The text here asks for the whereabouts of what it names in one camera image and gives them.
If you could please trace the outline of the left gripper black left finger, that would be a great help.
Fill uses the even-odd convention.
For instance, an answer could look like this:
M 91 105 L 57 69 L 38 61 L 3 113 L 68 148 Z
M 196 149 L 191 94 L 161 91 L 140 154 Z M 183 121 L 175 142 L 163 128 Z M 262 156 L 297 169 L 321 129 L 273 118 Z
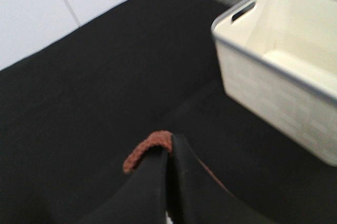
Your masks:
M 166 223 L 168 153 L 148 150 L 117 193 L 79 223 Z

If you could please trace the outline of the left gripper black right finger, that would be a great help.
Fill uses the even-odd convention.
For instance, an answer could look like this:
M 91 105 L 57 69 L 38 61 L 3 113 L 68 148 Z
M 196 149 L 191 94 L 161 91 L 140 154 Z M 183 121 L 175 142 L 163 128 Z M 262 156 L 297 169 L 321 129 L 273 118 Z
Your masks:
M 173 134 L 171 139 L 166 191 L 173 223 L 252 223 L 253 212 L 210 175 L 185 137 Z

